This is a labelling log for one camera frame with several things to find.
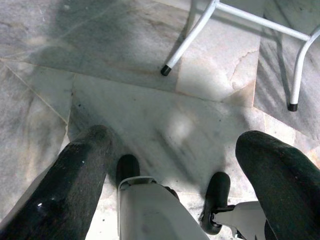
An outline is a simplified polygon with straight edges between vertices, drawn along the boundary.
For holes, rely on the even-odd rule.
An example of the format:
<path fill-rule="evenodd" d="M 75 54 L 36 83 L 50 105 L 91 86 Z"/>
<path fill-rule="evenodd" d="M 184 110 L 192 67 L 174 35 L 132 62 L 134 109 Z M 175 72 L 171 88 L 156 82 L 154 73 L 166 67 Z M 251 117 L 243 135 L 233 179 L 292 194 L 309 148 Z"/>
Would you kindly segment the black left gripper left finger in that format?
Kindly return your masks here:
<path fill-rule="evenodd" d="M 84 240 L 107 172 L 113 134 L 94 125 L 58 155 L 25 203 L 0 229 L 2 240 Z"/>

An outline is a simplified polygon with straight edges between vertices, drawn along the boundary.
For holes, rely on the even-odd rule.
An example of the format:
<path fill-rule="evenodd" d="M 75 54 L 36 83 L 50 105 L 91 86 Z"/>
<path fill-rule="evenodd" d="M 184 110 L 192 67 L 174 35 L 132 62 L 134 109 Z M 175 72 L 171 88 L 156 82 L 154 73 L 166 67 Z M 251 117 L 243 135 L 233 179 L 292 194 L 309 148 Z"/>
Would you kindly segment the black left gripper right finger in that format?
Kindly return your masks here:
<path fill-rule="evenodd" d="M 266 239 L 320 238 L 320 170 L 299 149 L 251 130 L 235 156 L 265 214 Z"/>

